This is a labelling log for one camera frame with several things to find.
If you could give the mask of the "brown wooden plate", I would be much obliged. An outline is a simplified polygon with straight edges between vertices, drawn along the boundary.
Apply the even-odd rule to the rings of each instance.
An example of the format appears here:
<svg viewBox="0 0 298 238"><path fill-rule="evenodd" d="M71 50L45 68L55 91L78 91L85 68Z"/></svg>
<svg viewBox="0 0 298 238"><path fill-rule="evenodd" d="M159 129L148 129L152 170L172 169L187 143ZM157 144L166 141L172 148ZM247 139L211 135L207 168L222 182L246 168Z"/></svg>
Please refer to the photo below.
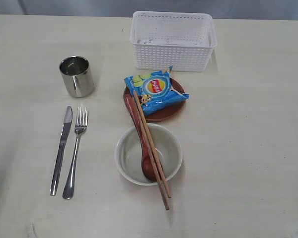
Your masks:
<svg viewBox="0 0 298 238"><path fill-rule="evenodd" d="M174 80L173 78L170 78L170 81L172 86L174 86L176 90L178 90L180 93L184 93L183 87L176 80ZM125 95L129 95L129 96L131 95L128 87L125 87L123 97L125 97ZM158 122L158 121L169 119L181 111L181 109L185 105L185 102L186 101L177 102L161 110L158 110L150 115L147 115L145 116L145 118L148 122Z"/></svg>

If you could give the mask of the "blue chips bag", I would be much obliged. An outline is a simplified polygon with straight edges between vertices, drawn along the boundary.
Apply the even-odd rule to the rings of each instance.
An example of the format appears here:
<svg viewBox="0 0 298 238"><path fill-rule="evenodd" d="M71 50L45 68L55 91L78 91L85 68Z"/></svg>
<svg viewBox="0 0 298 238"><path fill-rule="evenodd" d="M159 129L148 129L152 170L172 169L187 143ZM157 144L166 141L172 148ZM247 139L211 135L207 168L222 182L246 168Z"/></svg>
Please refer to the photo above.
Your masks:
<svg viewBox="0 0 298 238"><path fill-rule="evenodd" d="M189 99L189 94L176 90L171 83L173 66L166 71L156 71L145 75L134 75L124 79L131 95L137 93L145 116L165 107Z"/></svg>

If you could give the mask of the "white bowl dark inside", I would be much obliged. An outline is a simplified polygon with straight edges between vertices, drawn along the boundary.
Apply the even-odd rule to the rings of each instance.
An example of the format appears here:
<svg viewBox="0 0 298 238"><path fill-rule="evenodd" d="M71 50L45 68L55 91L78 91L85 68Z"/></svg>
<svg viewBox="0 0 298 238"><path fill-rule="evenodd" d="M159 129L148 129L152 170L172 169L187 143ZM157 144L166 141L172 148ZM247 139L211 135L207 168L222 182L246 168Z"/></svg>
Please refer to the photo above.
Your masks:
<svg viewBox="0 0 298 238"><path fill-rule="evenodd" d="M177 138L165 127L148 124L153 142L156 146L166 180L171 180L179 171L183 161L183 150ZM142 172L142 148L138 133L134 127L129 128L119 139L114 152L119 173L128 181L140 186L156 186Z"/></svg>

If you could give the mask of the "brown wooden spoon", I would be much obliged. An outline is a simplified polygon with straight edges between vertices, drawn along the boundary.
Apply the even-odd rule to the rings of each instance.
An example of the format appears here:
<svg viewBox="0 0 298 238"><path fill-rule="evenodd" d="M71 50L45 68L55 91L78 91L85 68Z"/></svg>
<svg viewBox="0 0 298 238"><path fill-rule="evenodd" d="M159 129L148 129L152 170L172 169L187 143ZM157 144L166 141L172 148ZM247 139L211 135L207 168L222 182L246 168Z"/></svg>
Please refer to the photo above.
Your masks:
<svg viewBox="0 0 298 238"><path fill-rule="evenodd" d="M149 181L156 182L156 177L150 161L148 146L145 143L145 137L144 137L145 133L142 132L142 129L141 129L142 120L141 120L141 116L137 108L136 102L130 94L124 94L123 99L124 99L125 106L128 109L130 116L134 122L136 131L140 139L141 148L142 148L142 158L141 158L142 172L145 178L147 178Z"/></svg>

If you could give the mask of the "silver metal fork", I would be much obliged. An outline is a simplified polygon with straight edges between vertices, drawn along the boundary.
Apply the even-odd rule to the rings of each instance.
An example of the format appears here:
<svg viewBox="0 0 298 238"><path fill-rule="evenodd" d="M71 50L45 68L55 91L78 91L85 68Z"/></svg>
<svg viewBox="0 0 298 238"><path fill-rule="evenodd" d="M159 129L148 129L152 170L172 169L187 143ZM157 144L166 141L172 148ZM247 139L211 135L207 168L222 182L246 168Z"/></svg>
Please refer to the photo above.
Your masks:
<svg viewBox="0 0 298 238"><path fill-rule="evenodd" d="M74 196L75 171L76 171L76 162L77 162L79 144L80 144L81 136L87 131L88 116L89 116L88 108L79 106L77 109L76 123L74 126L74 133L76 138L75 138L73 158L71 161L69 174L62 194L62 197L65 200L69 200Z"/></svg>

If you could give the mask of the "silver table knife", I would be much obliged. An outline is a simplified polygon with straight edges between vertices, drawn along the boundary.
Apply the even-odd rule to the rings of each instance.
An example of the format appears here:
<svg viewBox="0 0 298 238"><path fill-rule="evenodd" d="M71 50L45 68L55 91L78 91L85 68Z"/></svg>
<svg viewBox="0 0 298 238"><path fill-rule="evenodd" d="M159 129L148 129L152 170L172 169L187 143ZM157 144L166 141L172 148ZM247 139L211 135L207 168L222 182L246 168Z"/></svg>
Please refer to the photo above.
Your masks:
<svg viewBox="0 0 298 238"><path fill-rule="evenodd" d="M65 150L68 135L70 133L72 119L73 119L72 108L71 106L67 106L64 121L63 121L62 131L61 131L60 143L58 147L54 172L53 172L53 178L50 186L51 196L55 196L57 193L60 174L61 174L61 168L62 168L62 162L63 162L63 156L64 156L64 150Z"/></svg>

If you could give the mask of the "shiny metal cup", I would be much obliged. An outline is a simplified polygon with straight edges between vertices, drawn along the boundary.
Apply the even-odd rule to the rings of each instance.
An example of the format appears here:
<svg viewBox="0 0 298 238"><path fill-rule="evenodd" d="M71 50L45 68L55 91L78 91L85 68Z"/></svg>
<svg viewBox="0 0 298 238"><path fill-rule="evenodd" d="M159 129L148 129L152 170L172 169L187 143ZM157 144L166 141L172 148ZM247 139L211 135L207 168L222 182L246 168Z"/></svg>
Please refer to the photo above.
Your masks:
<svg viewBox="0 0 298 238"><path fill-rule="evenodd" d="M89 61L81 56L71 56L62 60L59 70L67 92L75 98L90 95L94 89Z"/></svg>

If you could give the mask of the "white perforated plastic basket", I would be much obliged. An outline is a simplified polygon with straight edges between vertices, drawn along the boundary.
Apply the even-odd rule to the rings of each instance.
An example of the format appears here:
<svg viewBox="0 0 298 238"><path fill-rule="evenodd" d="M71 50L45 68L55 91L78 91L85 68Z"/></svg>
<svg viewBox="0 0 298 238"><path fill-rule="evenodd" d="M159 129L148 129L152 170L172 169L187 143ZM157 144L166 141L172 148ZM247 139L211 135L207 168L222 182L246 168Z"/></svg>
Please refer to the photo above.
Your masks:
<svg viewBox="0 0 298 238"><path fill-rule="evenodd" d="M130 31L134 66L202 72L217 45L213 18L205 13L136 11Z"/></svg>

